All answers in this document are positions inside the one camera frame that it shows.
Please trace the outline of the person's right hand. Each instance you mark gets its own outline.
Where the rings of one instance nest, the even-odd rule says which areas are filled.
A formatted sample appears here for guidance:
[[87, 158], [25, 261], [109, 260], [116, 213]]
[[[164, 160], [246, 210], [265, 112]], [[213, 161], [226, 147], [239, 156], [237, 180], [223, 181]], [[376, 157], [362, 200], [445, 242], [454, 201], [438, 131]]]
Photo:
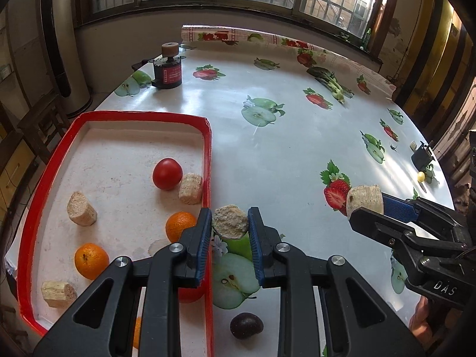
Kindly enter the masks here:
[[423, 345], [424, 349], [428, 349], [437, 339], [442, 338], [449, 330], [455, 327], [461, 314], [461, 310], [450, 309], [443, 324], [438, 325], [434, 333], [432, 327], [428, 324], [430, 302], [426, 297], [421, 296], [416, 305], [416, 311], [410, 319], [409, 330]]

